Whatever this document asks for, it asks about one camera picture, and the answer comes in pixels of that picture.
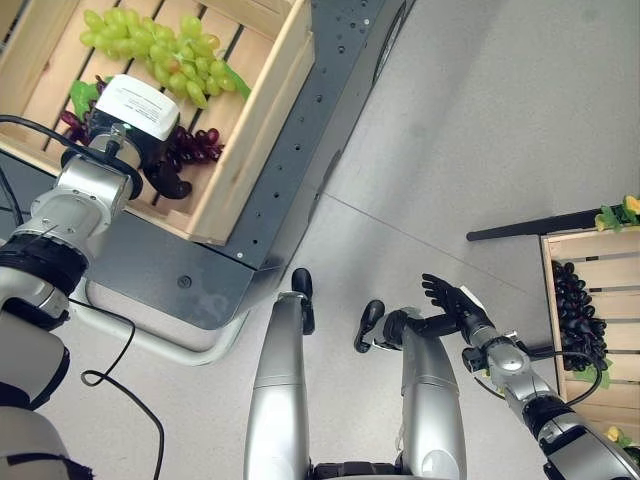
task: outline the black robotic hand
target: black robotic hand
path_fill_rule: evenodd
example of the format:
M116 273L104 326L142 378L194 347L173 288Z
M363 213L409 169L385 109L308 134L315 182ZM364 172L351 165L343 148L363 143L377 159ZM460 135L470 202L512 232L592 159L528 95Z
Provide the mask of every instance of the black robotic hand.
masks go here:
M473 318L474 324L478 321L490 324L485 311L460 288L453 287L441 278L428 273L422 274L422 280L424 294L431 298L431 304L442 308L447 316L455 319L456 326L462 331L465 340L468 340L470 319Z

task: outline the wooden crate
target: wooden crate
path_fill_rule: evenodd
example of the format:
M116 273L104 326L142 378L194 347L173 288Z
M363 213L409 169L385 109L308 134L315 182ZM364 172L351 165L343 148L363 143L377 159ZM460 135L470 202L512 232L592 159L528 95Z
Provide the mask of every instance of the wooden crate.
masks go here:
M21 2L3 0L4 36ZM224 244L244 208L266 158L314 61L309 0L29 0L0 57L0 113L21 115L62 132L58 117L71 109L76 79L128 73L159 88L142 62L112 61L78 40L83 11L133 8L178 30L185 14L199 15L203 31L220 37L228 63L252 87L209 100L206 110L177 101L181 124L215 127L225 149L217 164L189 165L180 173L193 184L183 200L158 197L145 181L128 209L180 237ZM0 127L0 149L49 172L59 172L63 148L22 127Z
M595 316L607 321L605 342L613 362L609 389L598 389L576 405L577 412L606 431L611 425L640 442L640 228L620 233L585 231L542 237L545 280L549 294L553 342L561 350L551 261L572 261L576 274L587 283ZM588 384L565 372L556 359L560 395L577 397Z

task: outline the grape bunch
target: grape bunch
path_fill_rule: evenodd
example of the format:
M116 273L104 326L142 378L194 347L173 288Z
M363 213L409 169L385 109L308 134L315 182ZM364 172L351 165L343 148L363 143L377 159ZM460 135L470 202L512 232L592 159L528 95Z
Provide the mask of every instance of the grape bunch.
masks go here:
M165 159L176 173L184 165L217 162L224 148L219 139L220 133L215 128L198 130L194 135L178 125L169 140Z
M575 265L571 262L562 265L553 261L552 269L562 349L585 353L592 359L590 362L581 357L564 357L565 370L581 372L593 362L601 370L607 370L607 344L604 341L607 324L604 320L594 318L596 309L590 305L592 298L585 290L585 281L575 274Z
M177 36L171 28L149 17L140 18L132 9L114 7L102 17L85 10L84 21L89 27L80 34L84 45L112 60L143 61L149 74L164 88L179 98L188 96L199 108L207 106L205 95L238 90L245 98L248 96L246 84L216 56L219 38L203 33L197 17L182 17Z

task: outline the gray floor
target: gray floor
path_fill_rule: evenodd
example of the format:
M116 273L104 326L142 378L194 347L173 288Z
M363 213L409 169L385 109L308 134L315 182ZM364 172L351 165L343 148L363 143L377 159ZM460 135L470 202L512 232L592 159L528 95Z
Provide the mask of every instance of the gray floor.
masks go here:
M392 461L400 358L352 347L363 305L433 312L419 275L464 283L500 327L549 338L534 238L469 244L468 230L618 202L640 190L636 0L417 0L294 265L316 285L305 339L314 461ZM190 344L214 340L97 289L95 300ZM256 309L221 363L179 367L139 349L115 376L165 423L163 478L241 477L251 384L270 310ZM44 413L98 478L150 478L156 434L121 394L84 387L120 342L59 330L73 367ZM544 478L526 429L477 387L448 338L462 395L469 478ZM540 366L549 379L549 363Z

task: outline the artificial leaf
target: artificial leaf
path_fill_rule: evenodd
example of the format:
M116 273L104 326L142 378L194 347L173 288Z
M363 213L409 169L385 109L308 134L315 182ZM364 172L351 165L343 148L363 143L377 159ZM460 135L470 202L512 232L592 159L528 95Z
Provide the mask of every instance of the artificial leaf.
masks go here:
M604 360L607 362L607 365L610 367L613 365L613 362L608 358ZM578 380L580 382L588 382L593 383L596 381L596 367L593 365L589 365L582 372L573 372L574 380ZM602 381L600 382L600 388L604 388L605 390L609 388L611 385L611 376L609 375L609 369L602 372Z
M618 445L620 445L622 448L628 447L629 445L631 445L631 437L627 437L626 435L622 434L619 438L618 438Z
M619 232L622 229L622 226L620 225L620 221L618 220L618 217L616 217L616 214L613 213L613 209L608 205L602 205L600 209L602 210L602 215L604 216L604 221L607 227L613 228L614 232Z
M100 94L95 84L76 80L71 85L69 96L71 97L76 117L82 119L85 112L89 111L89 102L97 100Z
M233 83L236 84L236 89L238 90L238 92L240 92L240 95L242 95L242 98L244 98L245 100L249 98L251 89L244 82L244 80L242 80L240 75L234 72L233 69L227 64L227 62L224 62L224 69L229 74L229 76L233 79Z
M625 220L631 225L640 225L640 221L638 221L638 217L632 210L629 210L625 205L622 205L622 213L625 217Z

